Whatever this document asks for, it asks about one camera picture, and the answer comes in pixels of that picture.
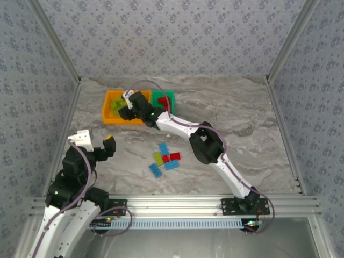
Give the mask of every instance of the lime green block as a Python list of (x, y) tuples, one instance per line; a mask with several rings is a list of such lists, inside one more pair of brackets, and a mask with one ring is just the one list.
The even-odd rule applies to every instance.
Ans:
[(159, 152), (153, 153), (153, 157), (157, 166), (163, 165), (163, 160)]
[(113, 111), (113, 114), (119, 114), (118, 110), (125, 107), (126, 102), (122, 98), (115, 98), (113, 102), (111, 102), (111, 108)]

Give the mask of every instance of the red block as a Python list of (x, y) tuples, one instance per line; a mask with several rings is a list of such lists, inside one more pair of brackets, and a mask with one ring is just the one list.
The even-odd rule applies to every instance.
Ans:
[(171, 153), (170, 154), (170, 159), (171, 160), (180, 160), (181, 159), (181, 154), (179, 152), (177, 153)]
[[(167, 96), (167, 98), (168, 98), (168, 103), (171, 103), (171, 99), (169, 98), (169, 96)], [(157, 102), (164, 106), (167, 106), (167, 101), (165, 97), (158, 98)]]
[(163, 160), (163, 163), (166, 163), (166, 162), (169, 162), (169, 161), (170, 161), (168, 155), (164, 155), (164, 156), (162, 157), (162, 160)]

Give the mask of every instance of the patterned wallpaper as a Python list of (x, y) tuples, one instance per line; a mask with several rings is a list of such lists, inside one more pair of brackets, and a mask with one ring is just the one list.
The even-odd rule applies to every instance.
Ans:
[(1, 0), (0, 23), (0, 257), (11, 257), (74, 87), (25, 0)]
[(79, 76), (265, 75), (304, 0), (40, 0)]
[(344, 257), (344, 2), (323, 0), (274, 82), (310, 195)]

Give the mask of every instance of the cable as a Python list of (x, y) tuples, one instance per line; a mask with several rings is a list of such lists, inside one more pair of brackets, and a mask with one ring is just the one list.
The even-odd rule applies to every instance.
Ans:
[(36, 248), (34, 249), (34, 251), (32, 253), (32, 258), (36, 257), (38, 249), (39, 249), (40, 245), (42, 244), (42, 241), (43, 241), (43, 238), (45, 236), (45, 233), (49, 230), (49, 226), (54, 221), (54, 219), (56, 219), (57, 216), (59, 216), (60, 214), (64, 213), (65, 211), (67, 211), (70, 208), (74, 207), (75, 204), (77, 204), (77, 202), (85, 195), (86, 191), (89, 188), (88, 186), (90, 185), (91, 175), (92, 175), (92, 170), (91, 170), (90, 162), (88, 161), (86, 155), (83, 153), (83, 151), (79, 147), (77, 147), (75, 144), (73, 144), (70, 140), (68, 140), (68, 144), (71, 145), (77, 152), (79, 152), (81, 157), (83, 158), (83, 160), (84, 160), (84, 162), (86, 164), (86, 167), (87, 167), (87, 171), (88, 171), (87, 182), (86, 182), (86, 185), (85, 185), (84, 189), (80, 193), (80, 195), (73, 202), (71, 202), (65, 208), (63, 208), (62, 210), (57, 212), (54, 216), (52, 216), (51, 219), (48, 221), (47, 225), (45, 225), (44, 230), (43, 230), (43, 232), (42, 232), (42, 234), (41, 234), (41, 236), (40, 236), (40, 238), (39, 238), (39, 240), (37, 242)]
[(92, 187), (94, 187), (94, 185), (96, 184), (96, 182), (97, 182), (97, 171), (94, 169), (93, 170), (93, 172), (95, 173), (95, 176), (96, 176), (96, 178), (95, 178), (95, 181), (93, 182), (93, 184), (89, 187), (89, 189), (91, 189)]
[(103, 234), (98, 234), (98, 233), (96, 232), (96, 227), (97, 227), (97, 225), (99, 224), (99, 223), (96, 223), (96, 224), (94, 225), (94, 227), (93, 227), (93, 233), (94, 233), (95, 235), (100, 235), (101, 237), (115, 237), (115, 236), (118, 236), (118, 235), (122, 235), (122, 234), (124, 234), (125, 232), (127, 232), (127, 231), (129, 230), (129, 228), (131, 227), (131, 225), (132, 225), (132, 223), (133, 223), (133, 214), (132, 214), (131, 211), (130, 211), (128, 208), (126, 208), (126, 207), (120, 207), (120, 206), (119, 206), (119, 207), (112, 207), (112, 208), (110, 208), (110, 209), (108, 209), (108, 210), (106, 210), (106, 211), (103, 211), (103, 212), (99, 213), (99, 214), (95, 217), (95, 219), (98, 218), (98, 217), (100, 217), (100, 216), (102, 216), (102, 215), (104, 215), (104, 214), (106, 214), (106, 213), (108, 213), (108, 212), (110, 212), (110, 211), (113, 211), (113, 210), (115, 210), (115, 211), (117, 211), (117, 210), (124, 210), (124, 211), (127, 211), (127, 212), (129, 213), (129, 215), (130, 215), (130, 222), (129, 222), (128, 226), (127, 226), (124, 230), (120, 231), (119, 233), (103, 235)]
[(258, 208), (257, 209), (257, 212), (261, 212), (262, 214), (263, 214), (263, 223), (265, 222), (265, 213), (262, 211), (262, 209), (261, 208)]
[(269, 223), (265, 228), (263, 228), (262, 230), (260, 230), (260, 231), (258, 231), (258, 232), (255, 232), (255, 234), (261, 234), (261, 233), (265, 232), (266, 230), (268, 230), (269, 227), (272, 225), (272, 223), (273, 223), (274, 220), (275, 220), (275, 207), (274, 207), (272, 201), (270, 200), (270, 198), (268, 198), (265, 194), (260, 193), (259, 191), (257, 191), (257, 190), (255, 190), (255, 189), (249, 187), (245, 182), (243, 182), (243, 181), (237, 176), (237, 174), (233, 171), (233, 169), (231, 168), (231, 166), (227, 163), (227, 161), (226, 161), (225, 158), (224, 158), (224, 155), (227, 153), (227, 142), (226, 142), (225, 138), (221, 135), (221, 133), (220, 133), (218, 130), (216, 130), (216, 129), (214, 129), (213, 127), (210, 127), (210, 126), (206, 126), (206, 125), (188, 125), (188, 124), (184, 124), (184, 123), (182, 123), (182, 122), (179, 122), (179, 121), (175, 120), (173, 117), (171, 117), (171, 108), (170, 108), (170, 103), (169, 103), (169, 101), (168, 101), (168, 97), (167, 97), (167, 95), (166, 95), (166, 92), (160, 87), (160, 85), (158, 85), (158, 84), (157, 84), (156, 82), (154, 82), (154, 81), (151, 81), (151, 80), (140, 80), (140, 81), (135, 82), (135, 83), (131, 86), (130, 89), (126, 90), (125, 96), (127, 96), (127, 95), (128, 95), (128, 92), (129, 92), (131, 89), (133, 89), (136, 85), (138, 85), (139, 83), (141, 83), (141, 82), (149, 82), (149, 83), (152, 83), (152, 84), (154, 84), (155, 86), (157, 86), (157, 87), (162, 91), (162, 93), (164, 94), (164, 96), (165, 96), (165, 98), (166, 98), (167, 107), (168, 107), (168, 110), (167, 110), (167, 112), (168, 112), (168, 117), (171, 119), (171, 121), (175, 122), (175, 123), (178, 124), (178, 125), (185, 126), (185, 127), (208, 129), (208, 130), (211, 130), (211, 131), (213, 131), (214, 133), (216, 133), (216, 134), (218, 135), (218, 137), (221, 139), (221, 141), (223, 142), (223, 145), (224, 145), (224, 152), (223, 152), (222, 155), (221, 155), (221, 159), (222, 159), (223, 163), (226, 165), (226, 167), (230, 170), (230, 172), (232, 173), (232, 175), (233, 175), (233, 176), (234, 176), (234, 177), (235, 177), (244, 187), (246, 187), (247, 189), (249, 189), (250, 191), (252, 191), (252, 192), (254, 192), (254, 193), (258, 194), (258, 195), (263, 196), (263, 197), (270, 203), (271, 208), (272, 208), (272, 210), (273, 210), (273, 215), (272, 215), (271, 221), (270, 221), (270, 223)]

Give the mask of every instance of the yellow lego brick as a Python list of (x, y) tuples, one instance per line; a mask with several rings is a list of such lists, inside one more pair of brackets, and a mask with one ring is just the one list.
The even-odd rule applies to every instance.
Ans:
[(153, 158), (157, 166), (163, 165), (163, 160), (159, 152), (153, 153)]

